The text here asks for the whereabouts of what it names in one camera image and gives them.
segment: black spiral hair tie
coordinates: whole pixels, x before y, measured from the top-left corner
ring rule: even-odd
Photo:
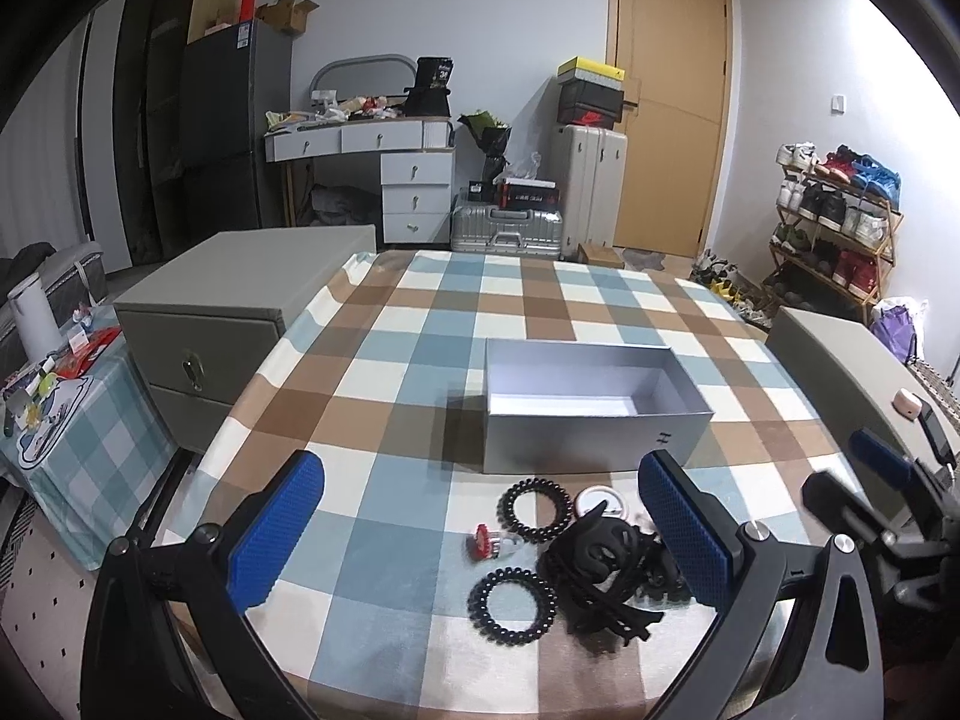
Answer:
[[[533,624],[525,631],[511,631],[493,619],[487,600],[490,592],[498,584],[512,581],[526,587],[536,601],[536,616]],[[557,616],[557,594],[543,577],[526,568],[498,568],[483,577],[470,591],[467,599],[467,611],[473,624],[482,635],[491,638],[497,644],[529,644],[542,637]]]
[[[550,525],[545,528],[531,528],[517,519],[514,504],[523,493],[540,493],[553,501],[557,515]],[[544,541],[550,541],[551,538],[560,536],[570,524],[571,517],[573,517],[573,501],[570,500],[566,490],[549,479],[524,479],[522,482],[513,485],[500,498],[500,520],[503,522],[503,526],[525,541],[531,541],[535,544],[544,543]]]

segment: purple bag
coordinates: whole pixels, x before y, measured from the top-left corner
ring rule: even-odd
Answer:
[[[907,361],[917,336],[905,306],[880,311],[880,318],[870,326],[870,332],[901,362]]]

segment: shoe rack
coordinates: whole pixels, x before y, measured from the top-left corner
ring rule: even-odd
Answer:
[[[853,184],[845,183],[833,178],[832,176],[818,175],[813,166],[807,167],[803,170],[793,166],[781,165],[781,167],[784,169],[785,177],[795,177],[795,179],[802,183],[803,186],[808,186],[809,184],[824,184],[832,187],[832,189],[839,189],[843,194],[846,194],[846,196],[855,199],[858,204],[867,203],[880,208],[883,215],[885,215],[887,220],[886,237],[876,248],[870,248],[867,245],[864,245],[861,241],[858,241],[856,238],[846,235],[843,232],[837,232],[829,227],[824,227],[824,225],[819,223],[819,221],[811,221],[808,218],[802,217],[801,215],[794,213],[787,208],[779,205],[776,206],[776,213],[779,214],[779,217],[783,223],[794,224],[800,220],[804,221],[808,225],[808,228],[812,230],[812,234],[809,236],[811,245],[817,245],[817,241],[819,241],[821,238],[824,238],[833,242],[834,244],[837,244],[839,247],[846,248],[847,250],[855,251],[858,254],[869,257],[877,263],[877,286],[874,288],[872,293],[867,296],[867,298],[858,298],[846,287],[841,287],[839,284],[837,284],[829,276],[821,274],[817,269],[810,268],[810,266],[800,259],[799,256],[790,254],[788,251],[783,250],[777,245],[770,245],[770,254],[773,257],[776,269],[779,269],[784,262],[789,262],[799,268],[801,271],[806,271],[822,284],[832,289],[835,293],[842,295],[843,298],[856,305],[861,322],[864,324],[870,324],[870,309],[877,304],[877,301],[880,301],[883,298],[887,282],[890,279],[891,271],[896,267],[896,230],[899,229],[899,225],[901,225],[901,223],[904,221],[904,215],[899,213],[899,211],[895,211],[891,207],[890,203],[883,197],[858,189],[858,187],[853,186]],[[776,303],[786,305],[784,300],[780,299],[779,295],[776,295],[772,290],[766,289],[766,292],[772,300],[776,301]]]

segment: light blue tablecloth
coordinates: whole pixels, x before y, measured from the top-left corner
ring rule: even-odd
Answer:
[[[116,324],[112,306],[94,309],[94,328]],[[4,476],[25,488],[87,570],[127,531],[176,450],[121,334],[83,377],[88,394],[47,457],[31,469],[16,441],[0,434]]]

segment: desk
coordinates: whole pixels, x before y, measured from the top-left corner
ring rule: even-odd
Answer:
[[[446,244],[453,201],[450,119],[427,117],[301,125],[267,135],[268,162],[285,162],[288,214],[296,159],[380,152],[383,238],[386,244]]]
[[[112,306],[94,309],[94,329],[112,324]],[[40,462],[21,463],[21,432],[11,439],[0,435],[0,461],[8,480],[37,500],[80,565],[93,570],[107,545],[133,523],[176,445],[147,398],[122,334],[73,381],[85,388],[83,400]]]
[[[163,540],[224,522],[294,449],[322,458],[323,500],[247,618],[329,720],[642,717],[712,622],[702,605],[658,602],[644,606],[665,610],[664,621],[628,647],[578,640],[563,618],[524,647],[477,634],[469,589],[496,565],[533,568],[538,557],[533,544],[498,562],[467,556],[467,535],[496,523],[498,498],[520,478],[480,471],[486,338],[667,343],[715,412],[691,479],[738,521],[762,518],[783,541],[829,536],[800,505],[813,470],[851,480],[751,329],[709,290],[667,274],[444,251],[358,255],[295,327],[221,427]],[[645,517],[635,473],[552,478],[571,494],[613,485]],[[518,505],[531,524],[553,517],[534,501]],[[491,610],[528,620],[529,599],[508,590]],[[778,608],[759,665],[783,624]]]

